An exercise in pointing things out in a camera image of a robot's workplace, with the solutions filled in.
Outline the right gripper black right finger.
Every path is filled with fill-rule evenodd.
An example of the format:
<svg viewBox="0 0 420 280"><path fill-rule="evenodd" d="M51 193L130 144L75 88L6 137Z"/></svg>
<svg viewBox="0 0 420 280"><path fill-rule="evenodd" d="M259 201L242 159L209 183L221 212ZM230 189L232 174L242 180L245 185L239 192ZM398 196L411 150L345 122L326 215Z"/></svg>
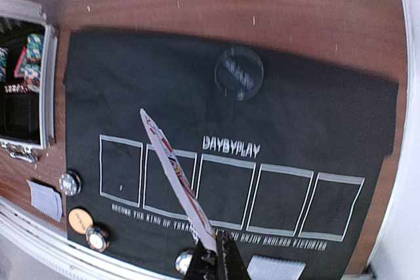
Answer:
<svg viewBox="0 0 420 280"><path fill-rule="evenodd" d="M217 234L217 279L250 280L240 252L228 231Z"/></svg>

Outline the clear acrylic dealer button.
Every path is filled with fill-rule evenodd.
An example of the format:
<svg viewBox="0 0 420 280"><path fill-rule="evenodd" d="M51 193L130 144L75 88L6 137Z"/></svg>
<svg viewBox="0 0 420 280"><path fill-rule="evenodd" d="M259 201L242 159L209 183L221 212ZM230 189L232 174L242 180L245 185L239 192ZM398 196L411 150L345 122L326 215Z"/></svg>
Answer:
<svg viewBox="0 0 420 280"><path fill-rule="evenodd" d="M219 92L233 101L254 97L264 79L261 58L246 47L231 47L217 60L214 70L215 84Z"/></svg>

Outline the orange big blind button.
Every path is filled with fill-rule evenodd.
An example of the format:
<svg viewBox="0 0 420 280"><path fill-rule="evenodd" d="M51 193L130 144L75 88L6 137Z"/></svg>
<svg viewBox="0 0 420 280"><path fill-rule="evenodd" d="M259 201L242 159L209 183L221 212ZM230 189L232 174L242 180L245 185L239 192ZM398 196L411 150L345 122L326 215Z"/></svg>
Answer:
<svg viewBox="0 0 420 280"><path fill-rule="evenodd" d="M87 230L94 224L91 215L81 208L75 208L70 211L68 223L75 232L82 235L85 235Z"/></svg>

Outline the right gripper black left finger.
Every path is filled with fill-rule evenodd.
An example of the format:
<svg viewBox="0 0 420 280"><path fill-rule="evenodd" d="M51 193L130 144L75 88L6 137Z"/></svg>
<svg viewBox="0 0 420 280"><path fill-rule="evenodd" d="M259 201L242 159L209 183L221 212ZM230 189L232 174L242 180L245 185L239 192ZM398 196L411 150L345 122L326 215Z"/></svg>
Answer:
<svg viewBox="0 0 420 280"><path fill-rule="evenodd" d="M198 241L190 265L183 277L184 280L216 280L217 255L207 250L201 241Z"/></svg>

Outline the black 100 poker chip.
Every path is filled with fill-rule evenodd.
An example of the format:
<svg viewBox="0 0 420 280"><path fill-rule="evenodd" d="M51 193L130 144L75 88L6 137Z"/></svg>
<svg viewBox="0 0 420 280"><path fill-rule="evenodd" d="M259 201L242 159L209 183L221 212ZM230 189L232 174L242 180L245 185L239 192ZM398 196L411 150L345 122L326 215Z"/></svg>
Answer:
<svg viewBox="0 0 420 280"><path fill-rule="evenodd" d="M59 187L64 195L76 196L81 192L81 179L74 170L67 170L59 178Z"/></svg>

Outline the dealt card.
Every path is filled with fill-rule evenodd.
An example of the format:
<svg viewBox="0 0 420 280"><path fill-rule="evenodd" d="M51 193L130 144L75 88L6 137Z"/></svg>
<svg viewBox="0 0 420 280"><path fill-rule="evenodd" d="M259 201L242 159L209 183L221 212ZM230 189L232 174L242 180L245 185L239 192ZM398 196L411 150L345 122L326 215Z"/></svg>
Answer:
<svg viewBox="0 0 420 280"><path fill-rule="evenodd" d="M247 267L252 280L298 280L306 264L254 255Z"/></svg>
<svg viewBox="0 0 420 280"><path fill-rule="evenodd" d="M61 195L53 188L27 181L31 192L31 205L33 208L48 216L55 222L60 222L63 215Z"/></svg>

